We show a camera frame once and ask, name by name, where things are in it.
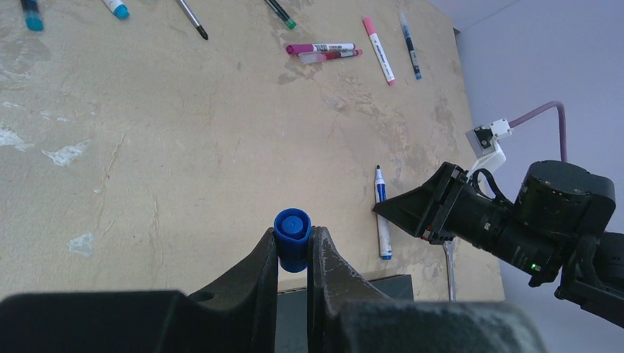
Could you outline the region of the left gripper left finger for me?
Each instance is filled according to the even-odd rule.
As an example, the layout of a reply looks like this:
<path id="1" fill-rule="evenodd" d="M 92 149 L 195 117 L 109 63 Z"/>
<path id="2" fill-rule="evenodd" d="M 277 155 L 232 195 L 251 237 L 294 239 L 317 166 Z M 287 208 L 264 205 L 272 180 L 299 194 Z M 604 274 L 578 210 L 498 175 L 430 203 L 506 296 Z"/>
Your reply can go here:
<path id="1" fill-rule="evenodd" d="M 210 284 L 177 290 L 23 293 L 1 302 L 3 352 L 272 352 L 277 244 Z"/>

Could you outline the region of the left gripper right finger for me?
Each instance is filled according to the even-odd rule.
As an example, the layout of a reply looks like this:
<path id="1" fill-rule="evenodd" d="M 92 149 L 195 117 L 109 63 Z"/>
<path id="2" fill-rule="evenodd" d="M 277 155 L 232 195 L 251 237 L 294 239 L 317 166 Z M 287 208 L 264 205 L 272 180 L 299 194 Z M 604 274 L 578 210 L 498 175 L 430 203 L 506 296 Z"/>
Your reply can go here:
<path id="1" fill-rule="evenodd" d="M 537 328 L 502 302 L 394 300 L 337 251 L 326 227 L 308 241 L 310 352 L 546 352 Z"/>

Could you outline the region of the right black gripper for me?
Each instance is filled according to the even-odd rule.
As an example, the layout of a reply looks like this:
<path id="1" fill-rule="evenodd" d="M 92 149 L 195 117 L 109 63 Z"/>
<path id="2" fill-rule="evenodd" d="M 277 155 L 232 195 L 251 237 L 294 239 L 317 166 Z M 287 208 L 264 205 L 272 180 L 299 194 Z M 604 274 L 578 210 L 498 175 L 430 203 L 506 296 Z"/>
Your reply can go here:
<path id="1" fill-rule="evenodd" d="M 373 211 L 415 238 L 431 245 L 459 237 L 478 249 L 512 263 L 516 249 L 507 232 L 513 204 L 498 189 L 492 173 L 477 170 L 494 188 L 484 196 L 474 178 L 458 165 L 443 163 L 418 188 L 388 199 Z"/>

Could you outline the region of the blue marker cap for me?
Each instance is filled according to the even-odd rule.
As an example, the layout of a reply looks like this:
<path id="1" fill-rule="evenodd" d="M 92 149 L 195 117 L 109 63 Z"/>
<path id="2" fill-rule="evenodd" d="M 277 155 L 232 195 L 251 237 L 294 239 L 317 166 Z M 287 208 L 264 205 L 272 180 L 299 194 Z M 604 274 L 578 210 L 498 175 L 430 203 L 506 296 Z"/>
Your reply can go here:
<path id="1" fill-rule="evenodd" d="M 290 273 L 307 268 L 311 220 L 298 208 L 284 209 L 274 219 L 274 237 L 281 267 Z"/>

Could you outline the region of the dark blue gel pen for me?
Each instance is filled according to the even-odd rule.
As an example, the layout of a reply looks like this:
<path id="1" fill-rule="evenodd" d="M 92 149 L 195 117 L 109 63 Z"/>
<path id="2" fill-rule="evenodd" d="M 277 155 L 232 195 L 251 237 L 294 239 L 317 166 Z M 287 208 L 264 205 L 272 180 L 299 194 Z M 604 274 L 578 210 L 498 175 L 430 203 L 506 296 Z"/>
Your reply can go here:
<path id="1" fill-rule="evenodd" d="M 400 12 L 400 26 L 403 32 L 405 44 L 408 50 L 408 54 L 410 57 L 411 65 L 414 70 L 414 76 L 416 80 L 420 80 L 422 78 L 421 68 L 416 56 L 416 49 L 414 47 L 414 43 L 412 41 L 411 32 L 408 27 L 408 21 L 404 12 Z"/>

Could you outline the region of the pink cap white marker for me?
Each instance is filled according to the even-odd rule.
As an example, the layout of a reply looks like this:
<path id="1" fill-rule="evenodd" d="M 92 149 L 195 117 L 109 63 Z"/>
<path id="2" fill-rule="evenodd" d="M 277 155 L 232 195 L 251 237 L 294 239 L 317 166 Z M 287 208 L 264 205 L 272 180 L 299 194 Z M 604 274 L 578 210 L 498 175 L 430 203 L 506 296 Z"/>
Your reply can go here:
<path id="1" fill-rule="evenodd" d="M 362 22 L 363 22 L 366 34 L 368 35 L 369 40 L 372 44 L 374 53 L 380 64 L 385 80 L 388 86 L 392 86 L 396 82 L 396 79 L 391 69 L 391 66 L 389 64 L 388 57 L 383 49 L 382 43 L 380 42 L 380 38 L 377 35 L 375 25 L 373 24 L 372 19 L 369 17 L 363 18 Z"/>

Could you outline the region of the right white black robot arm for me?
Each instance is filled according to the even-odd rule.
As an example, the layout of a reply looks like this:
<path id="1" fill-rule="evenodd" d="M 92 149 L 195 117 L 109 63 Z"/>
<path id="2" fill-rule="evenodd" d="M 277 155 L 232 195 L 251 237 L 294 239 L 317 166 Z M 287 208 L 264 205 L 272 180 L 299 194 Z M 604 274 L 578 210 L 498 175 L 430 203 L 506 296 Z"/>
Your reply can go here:
<path id="1" fill-rule="evenodd" d="M 490 171 L 443 163 L 374 211 L 432 245 L 465 240 L 527 273 L 532 288 L 557 282 L 557 299 L 622 326 L 623 235 L 607 230 L 615 208 L 610 179 L 545 160 L 530 165 L 514 201 Z"/>

